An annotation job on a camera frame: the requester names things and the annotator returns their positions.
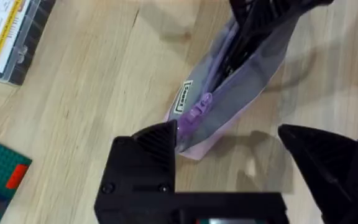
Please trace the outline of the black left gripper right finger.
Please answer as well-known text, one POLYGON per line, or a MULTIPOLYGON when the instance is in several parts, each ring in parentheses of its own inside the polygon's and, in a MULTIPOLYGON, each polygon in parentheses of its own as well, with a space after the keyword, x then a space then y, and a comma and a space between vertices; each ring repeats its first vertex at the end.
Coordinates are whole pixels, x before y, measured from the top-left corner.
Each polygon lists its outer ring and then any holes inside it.
POLYGON ((358 224, 358 139, 282 124, 278 135, 328 224, 358 224))

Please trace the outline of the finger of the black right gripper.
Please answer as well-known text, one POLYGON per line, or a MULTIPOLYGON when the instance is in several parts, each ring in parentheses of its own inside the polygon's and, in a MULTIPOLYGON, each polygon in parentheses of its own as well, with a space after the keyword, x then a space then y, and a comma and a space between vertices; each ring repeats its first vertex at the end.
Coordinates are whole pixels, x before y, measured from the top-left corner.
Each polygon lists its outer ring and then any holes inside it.
POLYGON ((229 0, 233 16, 238 24, 243 24, 248 16, 247 0, 229 0))
POLYGON ((333 0, 239 0, 239 42, 248 43, 253 36, 268 34, 292 17, 333 0))

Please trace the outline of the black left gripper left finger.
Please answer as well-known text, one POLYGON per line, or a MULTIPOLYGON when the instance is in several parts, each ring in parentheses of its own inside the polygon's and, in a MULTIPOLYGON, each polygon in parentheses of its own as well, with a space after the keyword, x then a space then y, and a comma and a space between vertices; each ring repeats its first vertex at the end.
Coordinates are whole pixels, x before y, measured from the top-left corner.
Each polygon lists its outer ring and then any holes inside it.
POLYGON ((175 191, 176 121, 114 138, 94 212, 99 223, 175 223, 161 198, 175 191))

